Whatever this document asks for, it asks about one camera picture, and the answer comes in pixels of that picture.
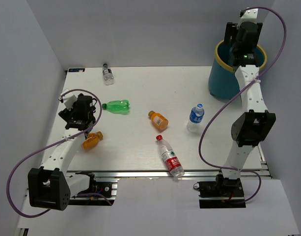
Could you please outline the blue label water bottle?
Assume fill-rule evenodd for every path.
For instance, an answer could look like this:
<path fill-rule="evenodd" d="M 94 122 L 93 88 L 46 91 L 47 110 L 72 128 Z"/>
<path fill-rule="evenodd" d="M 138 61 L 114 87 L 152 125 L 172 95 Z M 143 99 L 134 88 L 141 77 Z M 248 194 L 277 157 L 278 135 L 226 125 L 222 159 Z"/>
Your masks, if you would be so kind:
<path fill-rule="evenodd" d="M 190 115 L 189 115 L 189 120 L 187 123 L 187 129 L 190 132 L 197 132 L 199 129 L 199 125 L 204 117 L 204 108 L 203 104 L 198 103 L 195 107 L 191 109 Z"/>

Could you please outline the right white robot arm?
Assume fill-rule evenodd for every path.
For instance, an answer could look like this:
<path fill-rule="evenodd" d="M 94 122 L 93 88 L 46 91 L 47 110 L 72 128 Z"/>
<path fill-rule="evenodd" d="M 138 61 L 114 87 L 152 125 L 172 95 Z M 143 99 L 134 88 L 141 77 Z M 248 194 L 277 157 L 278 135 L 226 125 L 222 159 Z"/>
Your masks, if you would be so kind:
<path fill-rule="evenodd" d="M 230 46 L 228 63 L 234 70 L 241 91 L 242 115 L 232 124 L 232 147 L 222 169 L 223 179 L 215 183 L 215 191 L 228 195 L 240 179 L 240 171 L 258 144 L 263 141 L 276 121 L 263 100 L 258 76 L 260 60 L 256 53 L 261 23 L 227 23 L 224 43 Z"/>

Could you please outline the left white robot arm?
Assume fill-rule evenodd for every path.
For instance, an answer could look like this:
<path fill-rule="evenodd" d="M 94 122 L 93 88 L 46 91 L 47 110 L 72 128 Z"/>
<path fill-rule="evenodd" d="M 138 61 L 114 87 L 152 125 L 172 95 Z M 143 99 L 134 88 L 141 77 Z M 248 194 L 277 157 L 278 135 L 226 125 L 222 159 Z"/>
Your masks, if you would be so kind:
<path fill-rule="evenodd" d="M 93 98 L 72 94 L 62 102 L 65 108 L 58 115 L 66 122 L 63 142 L 56 145 L 38 169 L 32 168 L 28 173 L 29 203 L 32 207 L 65 210 L 71 197 L 80 192 L 92 196 L 97 190 L 97 184 L 90 180 L 89 175 L 66 175 L 72 159 L 96 121 Z"/>

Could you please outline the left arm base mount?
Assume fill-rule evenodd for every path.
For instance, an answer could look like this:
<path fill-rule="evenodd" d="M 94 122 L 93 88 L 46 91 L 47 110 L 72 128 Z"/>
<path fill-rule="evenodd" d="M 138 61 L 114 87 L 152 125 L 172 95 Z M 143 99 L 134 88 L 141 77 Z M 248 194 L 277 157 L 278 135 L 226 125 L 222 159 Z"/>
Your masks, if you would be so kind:
<path fill-rule="evenodd" d="M 89 186 L 70 198 L 70 206 L 112 206 L 117 192 L 117 180 L 97 177 L 90 172 L 76 172 L 76 175 L 89 176 Z"/>

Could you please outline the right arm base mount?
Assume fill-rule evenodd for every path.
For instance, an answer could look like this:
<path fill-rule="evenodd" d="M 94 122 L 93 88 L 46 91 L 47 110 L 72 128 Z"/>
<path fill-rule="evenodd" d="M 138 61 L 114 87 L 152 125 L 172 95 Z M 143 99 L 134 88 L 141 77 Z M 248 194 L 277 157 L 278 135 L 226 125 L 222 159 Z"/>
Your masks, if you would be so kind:
<path fill-rule="evenodd" d="M 241 180 L 229 179 L 222 174 L 214 181 L 200 181 L 193 185 L 199 192 L 201 209 L 245 208 L 245 196 Z"/>

